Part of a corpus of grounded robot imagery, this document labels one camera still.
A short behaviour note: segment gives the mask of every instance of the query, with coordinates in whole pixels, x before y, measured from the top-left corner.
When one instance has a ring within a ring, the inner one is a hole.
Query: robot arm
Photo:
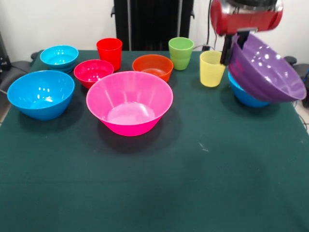
[[[219,36],[225,36],[220,62],[230,62],[233,35],[238,35],[237,43],[243,48],[250,31],[276,28],[282,14],[282,0],[213,0],[211,23]]]

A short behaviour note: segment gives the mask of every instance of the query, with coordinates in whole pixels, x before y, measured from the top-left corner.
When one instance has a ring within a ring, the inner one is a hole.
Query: cup
[[[176,37],[169,41],[170,59],[174,69],[185,70],[190,62],[194,42],[185,37]]]
[[[216,87],[220,84],[225,66],[220,64],[221,52],[205,51],[199,57],[200,81],[204,86]]]
[[[117,38],[105,38],[97,42],[98,54],[101,60],[111,63],[114,70],[121,66],[122,42]]]

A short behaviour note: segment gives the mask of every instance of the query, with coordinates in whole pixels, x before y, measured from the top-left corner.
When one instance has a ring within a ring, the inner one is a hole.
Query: red bowl
[[[109,74],[112,74],[113,72],[113,65],[100,59],[84,61],[77,65],[74,69],[75,77],[86,88],[90,88],[95,82]]]

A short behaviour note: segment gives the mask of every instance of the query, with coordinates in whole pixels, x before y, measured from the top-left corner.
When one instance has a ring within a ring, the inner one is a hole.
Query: yellow cup
[[[200,80],[204,86],[216,87],[220,84],[225,66],[220,64],[221,52],[206,51],[199,57]]]

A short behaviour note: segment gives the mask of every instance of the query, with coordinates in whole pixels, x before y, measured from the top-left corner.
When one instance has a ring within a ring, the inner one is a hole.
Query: red cup
[[[105,38],[97,42],[98,54],[101,60],[111,63],[117,71],[121,66],[122,42],[117,38]]]

